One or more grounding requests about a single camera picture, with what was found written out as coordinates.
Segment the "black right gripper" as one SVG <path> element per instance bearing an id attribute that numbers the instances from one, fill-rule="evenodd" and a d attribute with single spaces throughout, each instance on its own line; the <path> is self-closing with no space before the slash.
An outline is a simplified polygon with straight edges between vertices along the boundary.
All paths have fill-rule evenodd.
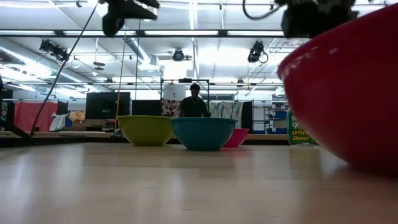
<path id="1" fill-rule="evenodd" d="M 286 38 L 314 38 L 358 17 L 355 0 L 276 0 L 287 9 L 280 23 Z"/>

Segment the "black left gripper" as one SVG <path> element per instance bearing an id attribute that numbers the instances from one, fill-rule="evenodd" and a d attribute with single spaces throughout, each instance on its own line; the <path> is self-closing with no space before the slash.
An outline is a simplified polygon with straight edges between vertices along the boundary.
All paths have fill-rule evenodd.
<path id="1" fill-rule="evenodd" d="M 156 20 L 157 15 L 145 6 L 158 9 L 160 4 L 156 0 L 99 0 L 100 4 L 107 4 L 108 11 L 102 17 L 102 30 L 105 36 L 114 37 L 124 25 L 126 19 Z"/>

